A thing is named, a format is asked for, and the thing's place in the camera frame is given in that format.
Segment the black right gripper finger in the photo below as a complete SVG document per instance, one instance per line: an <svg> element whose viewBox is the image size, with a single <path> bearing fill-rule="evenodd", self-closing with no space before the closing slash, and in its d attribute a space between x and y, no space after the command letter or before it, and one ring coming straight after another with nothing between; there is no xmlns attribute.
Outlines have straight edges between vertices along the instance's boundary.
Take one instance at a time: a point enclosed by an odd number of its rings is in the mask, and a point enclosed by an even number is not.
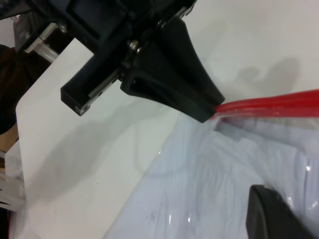
<svg viewBox="0 0 319 239"><path fill-rule="evenodd" d="M314 239L277 191L264 185L249 190L246 230L250 239Z"/></svg>

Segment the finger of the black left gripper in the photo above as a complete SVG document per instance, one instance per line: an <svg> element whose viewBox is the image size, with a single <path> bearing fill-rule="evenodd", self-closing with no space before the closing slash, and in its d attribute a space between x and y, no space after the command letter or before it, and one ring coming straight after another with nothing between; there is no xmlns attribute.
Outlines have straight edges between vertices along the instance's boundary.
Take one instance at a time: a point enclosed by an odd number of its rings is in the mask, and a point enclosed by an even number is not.
<svg viewBox="0 0 319 239"><path fill-rule="evenodd" d="M190 87L213 106L224 102L224 96L199 60L183 20L174 17L168 21L159 30L156 44L181 77L182 85Z"/></svg>

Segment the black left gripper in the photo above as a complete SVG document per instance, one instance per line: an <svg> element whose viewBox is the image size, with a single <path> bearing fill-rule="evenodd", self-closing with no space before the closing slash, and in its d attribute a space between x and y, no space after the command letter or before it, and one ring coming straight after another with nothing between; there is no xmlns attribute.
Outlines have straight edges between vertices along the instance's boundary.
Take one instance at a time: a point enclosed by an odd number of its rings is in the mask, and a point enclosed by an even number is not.
<svg viewBox="0 0 319 239"><path fill-rule="evenodd" d="M213 106L184 81L155 43L137 55L155 31L188 14L195 1L32 0L29 5L93 53L60 90L62 102L77 115L85 114L117 80L126 94L161 103L201 123L214 115Z"/></svg>

